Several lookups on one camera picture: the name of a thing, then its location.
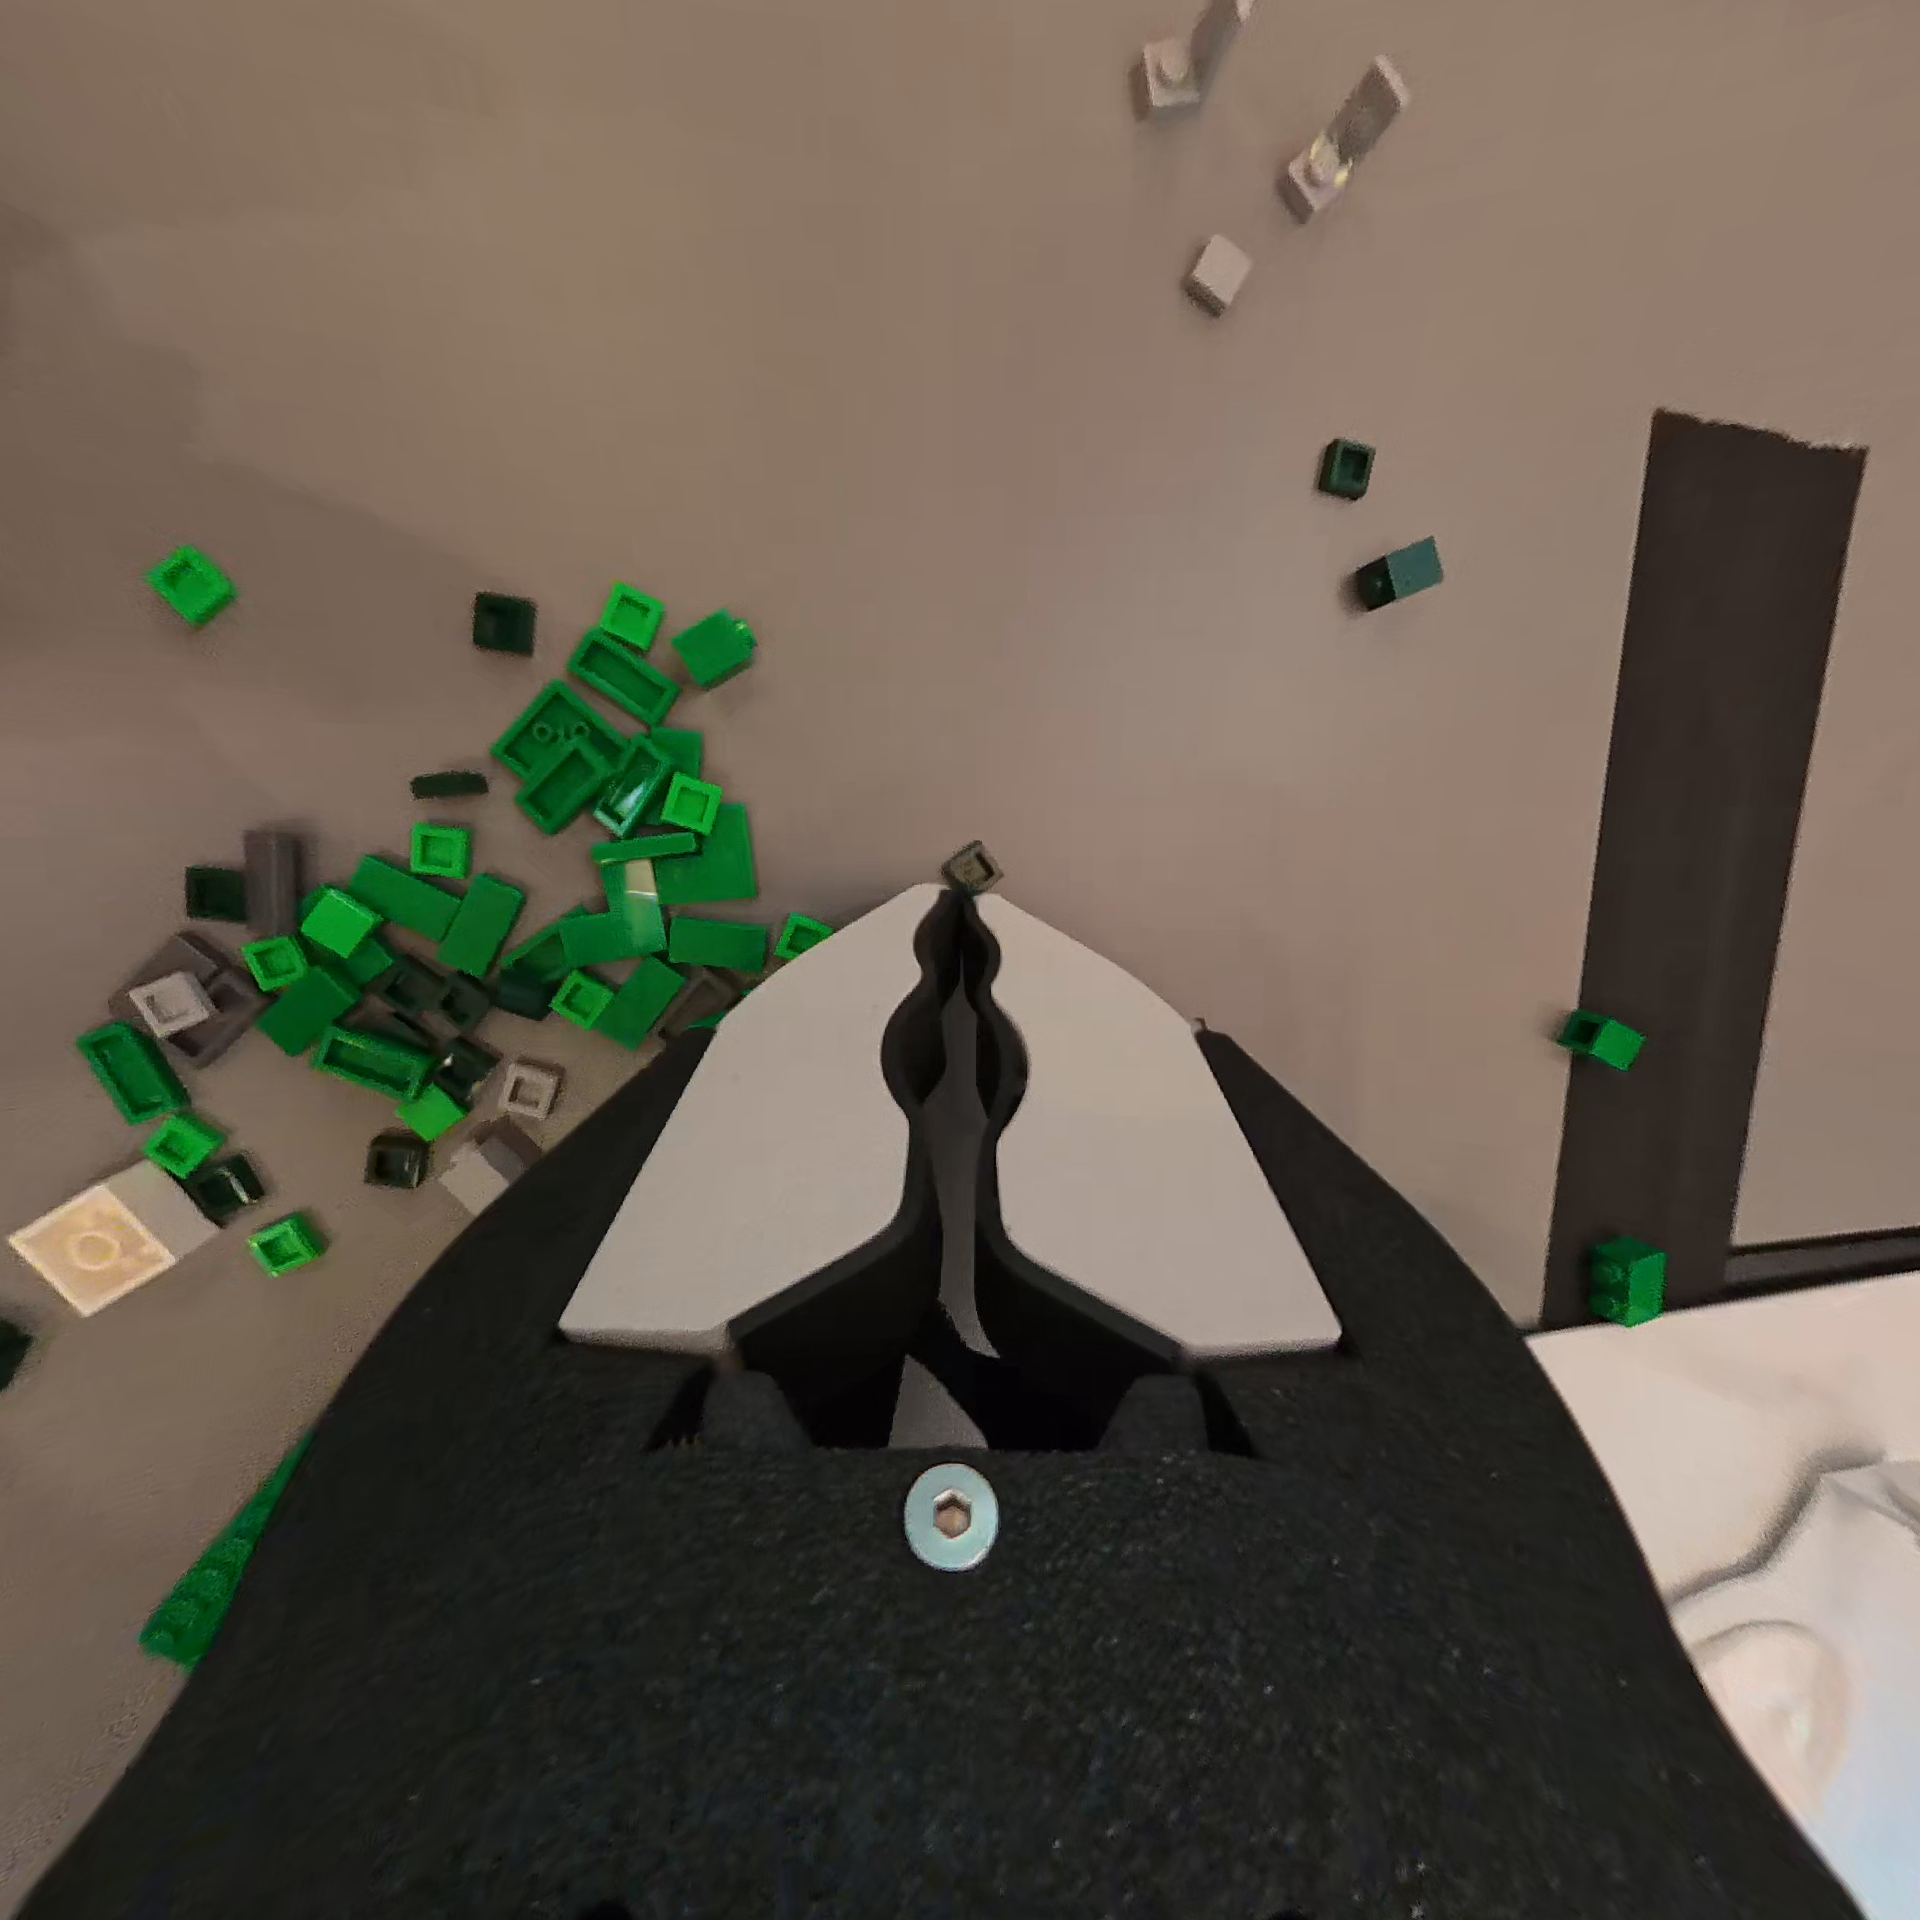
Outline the white tray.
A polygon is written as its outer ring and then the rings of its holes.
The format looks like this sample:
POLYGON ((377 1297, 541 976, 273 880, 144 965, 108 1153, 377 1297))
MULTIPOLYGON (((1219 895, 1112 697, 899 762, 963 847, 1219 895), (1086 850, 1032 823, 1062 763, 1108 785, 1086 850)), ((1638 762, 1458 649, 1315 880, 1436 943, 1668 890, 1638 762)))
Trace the white tray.
POLYGON ((1754 1769, 1866 1916, 1915 1916, 1915 1273, 1530 1347, 1754 1769))

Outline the bright green hollow brick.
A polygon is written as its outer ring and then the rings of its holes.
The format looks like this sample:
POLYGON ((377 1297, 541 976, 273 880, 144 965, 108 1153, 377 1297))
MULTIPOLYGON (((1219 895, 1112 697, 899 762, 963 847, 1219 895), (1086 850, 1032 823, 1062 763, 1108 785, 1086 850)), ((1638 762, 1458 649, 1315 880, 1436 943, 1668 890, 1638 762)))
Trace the bright green hollow brick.
POLYGON ((236 601, 236 584, 213 557, 192 545, 177 546, 144 575, 157 599, 192 632, 236 601))

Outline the dark grey flat plate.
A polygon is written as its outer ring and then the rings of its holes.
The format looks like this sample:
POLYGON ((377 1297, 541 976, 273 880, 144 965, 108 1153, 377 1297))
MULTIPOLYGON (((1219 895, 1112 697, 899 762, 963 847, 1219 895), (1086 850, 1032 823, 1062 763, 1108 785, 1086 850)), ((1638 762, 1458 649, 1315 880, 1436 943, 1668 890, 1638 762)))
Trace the dark grey flat plate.
POLYGON ((265 993, 229 949, 180 930, 109 996, 108 1018, 155 1040, 173 1066, 203 1071, 240 1043, 265 1005, 265 993))

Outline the cream square tile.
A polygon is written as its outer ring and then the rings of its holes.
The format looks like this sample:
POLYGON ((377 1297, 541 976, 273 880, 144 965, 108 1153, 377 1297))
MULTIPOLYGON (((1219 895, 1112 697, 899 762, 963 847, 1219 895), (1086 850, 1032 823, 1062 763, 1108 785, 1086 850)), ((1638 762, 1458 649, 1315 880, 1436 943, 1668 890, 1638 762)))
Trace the cream square tile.
POLYGON ((66 1306, 91 1316, 218 1240, 214 1224, 162 1168, 141 1161, 8 1237, 66 1306))

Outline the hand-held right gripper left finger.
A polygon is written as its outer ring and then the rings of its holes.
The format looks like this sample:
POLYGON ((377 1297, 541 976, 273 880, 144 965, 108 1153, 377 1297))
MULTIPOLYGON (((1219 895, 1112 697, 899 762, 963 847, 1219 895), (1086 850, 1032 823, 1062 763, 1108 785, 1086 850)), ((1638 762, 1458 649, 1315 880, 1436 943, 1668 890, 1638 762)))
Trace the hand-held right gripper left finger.
POLYGON ((806 1436, 884 1449, 945 1282, 928 1103, 957 895, 918 882, 744 999, 561 1313, 586 1349, 772 1378, 806 1436))

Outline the pile of green bricks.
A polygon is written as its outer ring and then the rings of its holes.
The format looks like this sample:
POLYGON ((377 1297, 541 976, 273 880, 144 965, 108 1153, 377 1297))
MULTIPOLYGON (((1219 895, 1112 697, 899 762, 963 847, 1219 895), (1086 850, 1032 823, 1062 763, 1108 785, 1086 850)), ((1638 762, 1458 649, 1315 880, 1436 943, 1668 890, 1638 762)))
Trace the pile of green bricks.
MULTIPOLYGON (((254 937, 242 850, 188 864, 172 937, 229 949, 267 996, 214 1066, 258 1040, 377 1105, 362 1159, 373 1194, 440 1184, 464 1216, 499 1197, 539 1153, 526 1125, 554 1119, 568 1082, 489 1043, 489 1024, 562 1023, 640 1051, 715 1028, 769 972, 829 937, 804 912, 776 927, 717 914, 760 899, 749 816, 707 770, 704 735, 677 727, 674 712, 737 682, 756 653, 744 616, 674 625, 659 594, 616 581, 486 763, 410 777, 403 849, 332 873, 302 832, 296 936, 254 937)), ((332 1234, 315 1210, 267 1215, 282 1187, 208 1111, 208 1067, 173 1066, 108 1013, 70 1050, 136 1129, 136 1164, 162 1168, 218 1233, 237 1233, 261 1273, 324 1258, 332 1234)))

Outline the long grey plate brick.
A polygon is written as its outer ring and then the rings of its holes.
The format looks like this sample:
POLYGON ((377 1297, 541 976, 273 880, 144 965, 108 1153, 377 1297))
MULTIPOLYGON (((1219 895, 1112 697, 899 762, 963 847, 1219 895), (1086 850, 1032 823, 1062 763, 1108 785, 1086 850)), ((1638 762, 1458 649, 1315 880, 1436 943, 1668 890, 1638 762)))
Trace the long grey plate brick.
POLYGON ((1313 225, 1347 192, 1357 167, 1381 147, 1409 105, 1409 84, 1378 55, 1333 119, 1286 160, 1277 192, 1296 225, 1313 225))

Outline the grey desk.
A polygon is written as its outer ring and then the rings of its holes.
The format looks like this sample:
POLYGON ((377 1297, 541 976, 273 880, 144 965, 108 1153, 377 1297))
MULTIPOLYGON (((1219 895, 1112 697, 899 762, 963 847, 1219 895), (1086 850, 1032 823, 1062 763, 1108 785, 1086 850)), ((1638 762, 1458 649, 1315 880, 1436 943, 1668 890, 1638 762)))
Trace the grey desk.
POLYGON ((1193 13, 4 4, 4 1233, 182 868, 403 849, 625 579, 778 914, 986 841, 1530 1314, 1656 409, 1866 449, 1736 1234, 1915 1218, 1915 4, 1260 4, 1144 125, 1193 13))

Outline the large green baseplate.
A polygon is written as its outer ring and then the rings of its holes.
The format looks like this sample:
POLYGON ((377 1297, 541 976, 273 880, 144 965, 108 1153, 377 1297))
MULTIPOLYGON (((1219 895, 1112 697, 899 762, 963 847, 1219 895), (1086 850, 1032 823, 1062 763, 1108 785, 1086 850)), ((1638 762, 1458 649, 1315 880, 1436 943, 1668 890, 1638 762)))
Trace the large green baseplate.
POLYGON ((179 1578, 137 1634, 141 1652, 182 1672, 195 1672, 205 1660, 308 1444, 312 1432, 297 1439, 273 1475, 254 1489, 192 1569, 179 1578))

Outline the black tape strip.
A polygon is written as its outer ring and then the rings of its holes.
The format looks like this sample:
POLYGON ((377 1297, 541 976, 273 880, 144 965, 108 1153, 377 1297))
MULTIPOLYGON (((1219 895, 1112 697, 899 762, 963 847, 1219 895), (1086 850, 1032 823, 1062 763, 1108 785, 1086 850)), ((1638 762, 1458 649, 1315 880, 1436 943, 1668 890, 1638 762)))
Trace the black tape strip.
POLYGON ((1861 447, 1650 418, 1576 996, 1644 1047, 1568 1071, 1542 1328, 1590 1321, 1617 1237, 1668 1307, 1723 1285, 1864 481, 1861 447))

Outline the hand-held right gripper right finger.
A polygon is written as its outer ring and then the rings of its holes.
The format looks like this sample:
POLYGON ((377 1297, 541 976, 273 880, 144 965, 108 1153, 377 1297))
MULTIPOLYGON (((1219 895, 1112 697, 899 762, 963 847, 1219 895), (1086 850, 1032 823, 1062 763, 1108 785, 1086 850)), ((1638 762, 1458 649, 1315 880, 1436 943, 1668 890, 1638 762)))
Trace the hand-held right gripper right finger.
POLYGON ((1325 1357, 1342 1327, 1193 1028, 1001 897, 947 895, 984 1119, 937 1380, 994 1452, 1098 1444, 1145 1378, 1325 1357))

